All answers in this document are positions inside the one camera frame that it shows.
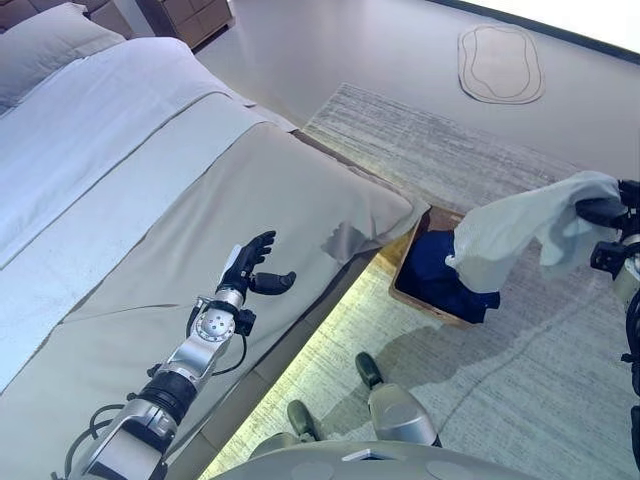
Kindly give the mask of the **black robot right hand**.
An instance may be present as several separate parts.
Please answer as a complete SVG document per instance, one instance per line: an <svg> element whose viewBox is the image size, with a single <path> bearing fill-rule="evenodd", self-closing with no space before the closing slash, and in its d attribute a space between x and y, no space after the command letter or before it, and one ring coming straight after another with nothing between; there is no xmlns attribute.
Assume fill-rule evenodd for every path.
<svg viewBox="0 0 640 480"><path fill-rule="evenodd" d="M585 199L576 203L577 215L595 225L617 230L639 229L639 182L618 181L619 198Z"/></svg>

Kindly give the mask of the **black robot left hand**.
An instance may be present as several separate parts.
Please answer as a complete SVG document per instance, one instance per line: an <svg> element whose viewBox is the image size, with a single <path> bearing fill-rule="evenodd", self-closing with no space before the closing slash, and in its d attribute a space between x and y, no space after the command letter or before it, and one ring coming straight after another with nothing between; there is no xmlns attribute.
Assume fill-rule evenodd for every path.
<svg viewBox="0 0 640 480"><path fill-rule="evenodd" d="M291 271L286 275L254 272L255 267L264 263L271 253L275 237L275 231L266 231L244 245L223 273L216 291L234 290L243 298L246 298L247 291L266 296L287 292L295 283L295 272Z"/></svg>

